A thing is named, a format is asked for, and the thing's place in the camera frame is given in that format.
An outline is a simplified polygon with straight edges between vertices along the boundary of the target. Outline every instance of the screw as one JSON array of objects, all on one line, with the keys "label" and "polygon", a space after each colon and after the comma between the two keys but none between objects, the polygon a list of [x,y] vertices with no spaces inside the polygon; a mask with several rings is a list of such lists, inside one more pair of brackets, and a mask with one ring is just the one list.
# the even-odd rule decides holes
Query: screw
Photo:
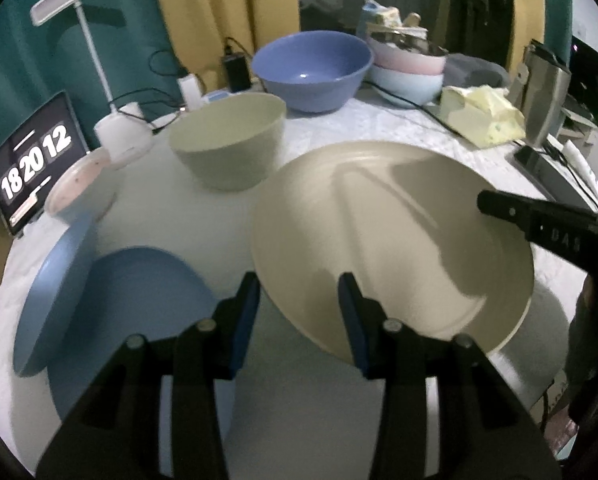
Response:
[{"label": "screw", "polygon": [[205,317],[197,322],[196,329],[199,332],[213,332],[217,328],[217,322],[211,317]]},{"label": "screw", "polygon": [[402,328],[403,323],[393,317],[389,317],[383,322],[383,329],[389,334],[399,333]]},{"label": "screw", "polygon": [[470,348],[474,344],[472,338],[467,334],[459,334],[454,337],[454,340],[457,345],[462,346],[463,348]]},{"label": "screw", "polygon": [[139,334],[132,334],[131,336],[128,336],[128,339],[125,340],[125,345],[130,350],[138,350],[143,346],[144,343],[145,338]]}]

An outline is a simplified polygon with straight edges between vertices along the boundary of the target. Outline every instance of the light blue bowl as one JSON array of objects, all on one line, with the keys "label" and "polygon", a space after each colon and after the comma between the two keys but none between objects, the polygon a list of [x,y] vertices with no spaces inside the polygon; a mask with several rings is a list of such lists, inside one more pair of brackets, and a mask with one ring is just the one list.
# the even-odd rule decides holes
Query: light blue bowl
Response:
[{"label": "light blue bowl", "polygon": [[[441,94],[444,86],[444,75],[406,74],[374,65],[370,69],[370,80],[394,95],[403,97],[414,104],[422,106],[433,101]],[[401,108],[414,108],[401,99],[392,97],[374,88],[382,97]]]},{"label": "light blue bowl", "polygon": [[290,108],[319,113],[341,108],[361,86],[372,61],[372,51],[356,36],[311,30],[263,47],[252,70]]}]

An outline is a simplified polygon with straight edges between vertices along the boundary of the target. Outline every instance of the black charger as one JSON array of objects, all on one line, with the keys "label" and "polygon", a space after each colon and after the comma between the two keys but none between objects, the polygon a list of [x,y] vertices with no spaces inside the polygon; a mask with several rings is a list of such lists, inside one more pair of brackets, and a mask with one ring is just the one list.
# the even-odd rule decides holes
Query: black charger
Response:
[{"label": "black charger", "polygon": [[252,87],[252,82],[246,55],[243,52],[233,52],[229,44],[226,44],[223,51],[224,56],[221,58],[221,63],[228,79],[230,92],[234,94],[249,90]]}]

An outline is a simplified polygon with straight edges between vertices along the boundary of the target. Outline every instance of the cream plate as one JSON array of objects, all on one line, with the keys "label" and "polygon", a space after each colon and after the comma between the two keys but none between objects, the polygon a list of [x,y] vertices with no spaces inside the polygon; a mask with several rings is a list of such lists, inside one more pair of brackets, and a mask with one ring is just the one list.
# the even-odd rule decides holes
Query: cream plate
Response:
[{"label": "cream plate", "polygon": [[349,363],[336,296],[346,271],[388,316],[418,332],[465,332],[496,351],[525,317],[534,269],[522,232],[477,210],[483,189],[494,188],[470,168],[406,144],[309,152],[262,186],[256,272],[301,333]]}]

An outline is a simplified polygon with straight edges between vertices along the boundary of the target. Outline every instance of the white bowl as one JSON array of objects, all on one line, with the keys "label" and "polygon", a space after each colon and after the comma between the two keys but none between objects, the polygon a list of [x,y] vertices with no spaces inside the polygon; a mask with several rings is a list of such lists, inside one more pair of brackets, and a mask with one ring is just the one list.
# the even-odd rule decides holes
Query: white bowl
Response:
[{"label": "white bowl", "polygon": [[[429,44],[428,41],[421,38],[416,38],[416,40]],[[370,37],[368,37],[367,43],[374,52],[374,62],[383,68],[408,74],[439,75],[444,73],[446,56],[426,56],[418,52],[409,52],[388,43],[380,43]]]},{"label": "white bowl", "polygon": [[[388,92],[406,98],[419,106],[436,99],[441,94],[444,86],[443,74],[405,74],[376,65],[373,65],[370,69],[370,80]],[[394,98],[378,88],[375,88],[375,90],[382,97],[399,107],[414,108],[412,104]]]},{"label": "white bowl", "polygon": [[119,186],[105,148],[81,157],[54,184],[45,199],[48,215],[72,224],[83,214],[99,220],[109,209]]},{"label": "white bowl", "polygon": [[274,171],[285,109],[272,94],[227,97],[173,123],[170,147],[204,186],[248,189]]}]

